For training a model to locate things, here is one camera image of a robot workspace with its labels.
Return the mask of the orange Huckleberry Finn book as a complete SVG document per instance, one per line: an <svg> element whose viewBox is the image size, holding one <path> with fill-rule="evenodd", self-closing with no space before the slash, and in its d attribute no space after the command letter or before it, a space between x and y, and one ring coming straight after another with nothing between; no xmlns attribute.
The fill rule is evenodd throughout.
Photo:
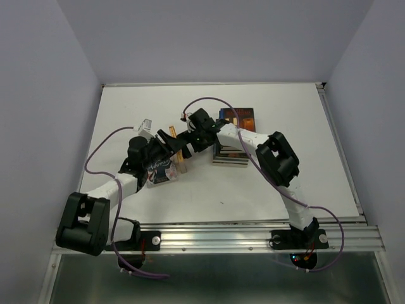
<svg viewBox="0 0 405 304"><path fill-rule="evenodd" d="M172 137L177 138L177 133L173 125L169 126L169 131ZM176 153L176 159L177 160L175 161L175 163L177 164L177 168L179 169L180 173L181 174L187 173L187 167L185 165L181 149Z"/></svg>

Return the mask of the floral cover white book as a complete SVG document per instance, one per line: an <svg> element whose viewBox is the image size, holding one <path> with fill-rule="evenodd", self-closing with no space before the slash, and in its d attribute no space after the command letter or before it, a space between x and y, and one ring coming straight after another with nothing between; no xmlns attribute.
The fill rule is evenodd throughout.
<svg viewBox="0 0 405 304"><path fill-rule="evenodd" d="M148 188L178 180L177 168L170 159L153 163L147 168L147 174L146 186Z"/></svg>

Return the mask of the Tale of Two Cities book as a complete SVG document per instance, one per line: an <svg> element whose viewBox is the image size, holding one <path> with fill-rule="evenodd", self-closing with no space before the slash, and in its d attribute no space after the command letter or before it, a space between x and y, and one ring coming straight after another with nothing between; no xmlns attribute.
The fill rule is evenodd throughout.
<svg viewBox="0 0 405 304"><path fill-rule="evenodd" d="M239 153L231 153L231 154L219 154L214 155L214 159L225 159L225 160L248 160L248 156L246 154L239 154Z"/></svg>

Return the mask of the Three Days to See book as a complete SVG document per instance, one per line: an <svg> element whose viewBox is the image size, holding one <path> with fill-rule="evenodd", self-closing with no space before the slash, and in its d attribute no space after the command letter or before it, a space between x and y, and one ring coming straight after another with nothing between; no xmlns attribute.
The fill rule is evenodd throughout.
<svg viewBox="0 0 405 304"><path fill-rule="evenodd" d="M248 158L213 158L213 160L221 160L225 162L248 162Z"/></svg>

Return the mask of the dark red orange book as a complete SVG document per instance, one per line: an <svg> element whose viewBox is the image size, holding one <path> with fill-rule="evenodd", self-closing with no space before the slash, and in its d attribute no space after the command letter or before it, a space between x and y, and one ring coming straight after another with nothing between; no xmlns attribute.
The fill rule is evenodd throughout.
<svg viewBox="0 0 405 304"><path fill-rule="evenodd" d="M241 129L246 129L251 132L256 131L253 108L235 108L238 118L230 108L221 108L219 110L219 118L229 121L234 125L238 125Z"/></svg>

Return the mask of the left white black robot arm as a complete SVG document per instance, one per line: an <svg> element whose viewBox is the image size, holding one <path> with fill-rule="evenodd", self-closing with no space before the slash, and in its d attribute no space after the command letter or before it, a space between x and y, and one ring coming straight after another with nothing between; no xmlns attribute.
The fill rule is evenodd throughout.
<svg viewBox="0 0 405 304"><path fill-rule="evenodd" d="M127 157L109 182L88 193L69 195L56 233L56 245L100 255L109 240L111 207L144 187L151 165L169 159L186 145L186 140L162 130L149 139L135 136L129 140Z"/></svg>

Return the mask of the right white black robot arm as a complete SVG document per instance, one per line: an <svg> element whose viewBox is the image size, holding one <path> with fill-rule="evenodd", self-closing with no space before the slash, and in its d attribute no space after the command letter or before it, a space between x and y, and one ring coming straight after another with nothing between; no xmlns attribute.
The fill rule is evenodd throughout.
<svg viewBox="0 0 405 304"><path fill-rule="evenodd" d="M200 108L194 113L183 112L181 121L187 123L187 131L178 135L192 145L195 151L213 143L231 146L244 151L260 174L281 195L289 216L290 229L286 233L273 233L276 249L305 248L314 243L319 223L310 207L299 201L299 159L291 145L280 132L259 134L240 126L240 117L231 109L233 120L213 120Z"/></svg>

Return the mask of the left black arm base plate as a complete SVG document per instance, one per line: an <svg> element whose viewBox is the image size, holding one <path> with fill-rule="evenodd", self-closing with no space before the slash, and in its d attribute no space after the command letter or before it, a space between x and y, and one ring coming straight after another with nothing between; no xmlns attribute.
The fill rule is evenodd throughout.
<svg viewBox="0 0 405 304"><path fill-rule="evenodd" d="M159 251L160 231L136 231L129 239L115 242L118 251Z"/></svg>

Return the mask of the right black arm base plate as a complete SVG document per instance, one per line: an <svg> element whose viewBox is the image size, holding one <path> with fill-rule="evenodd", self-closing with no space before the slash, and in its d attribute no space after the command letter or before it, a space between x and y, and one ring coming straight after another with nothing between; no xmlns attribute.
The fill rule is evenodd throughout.
<svg viewBox="0 0 405 304"><path fill-rule="evenodd" d="M306 250L314 248L316 250L328 249L328 238L324 229L318 229L315 234L307 238L300 232L289 230L272 230L268 241L274 250Z"/></svg>

